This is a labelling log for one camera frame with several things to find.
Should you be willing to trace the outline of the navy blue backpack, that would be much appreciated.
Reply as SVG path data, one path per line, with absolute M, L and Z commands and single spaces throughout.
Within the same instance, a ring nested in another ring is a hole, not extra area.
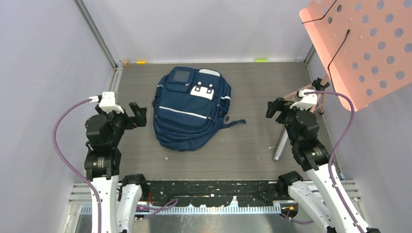
M 219 130 L 246 120 L 229 121 L 231 86 L 208 68 L 174 67 L 157 84 L 152 106 L 155 137 L 161 146 L 195 151 Z

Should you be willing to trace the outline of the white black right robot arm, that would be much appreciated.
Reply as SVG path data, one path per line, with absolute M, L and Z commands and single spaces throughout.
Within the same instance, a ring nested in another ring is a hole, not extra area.
M 314 113 L 300 110 L 295 102 L 277 98 L 267 104 L 266 117 L 283 125 L 292 154 L 320 193 L 317 197 L 295 171 L 278 177 L 277 192 L 283 199 L 294 199 L 311 217 L 322 233 L 378 233 L 356 210 L 342 186 L 330 154 L 318 139 L 319 125 Z

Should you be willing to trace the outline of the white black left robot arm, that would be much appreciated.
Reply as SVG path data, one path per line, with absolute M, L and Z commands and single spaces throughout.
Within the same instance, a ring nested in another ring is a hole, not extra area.
M 144 127 L 147 123 L 147 108 L 140 108 L 135 102 L 129 106 L 133 116 L 128 116 L 124 109 L 119 113 L 114 110 L 106 113 L 96 106 L 98 113 L 85 122 L 88 152 L 84 168 L 86 179 L 92 185 L 94 233 L 131 232 L 137 204 L 149 195 L 143 174 L 120 179 L 119 142 L 125 130 Z

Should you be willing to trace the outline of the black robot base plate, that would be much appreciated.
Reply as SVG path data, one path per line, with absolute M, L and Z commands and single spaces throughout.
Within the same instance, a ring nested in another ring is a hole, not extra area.
M 177 207 L 271 206 L 274 201 L 291 200 L 287 190 L 270 180 L 152 180 L 140 198 L 156 207 L 178 199 Z

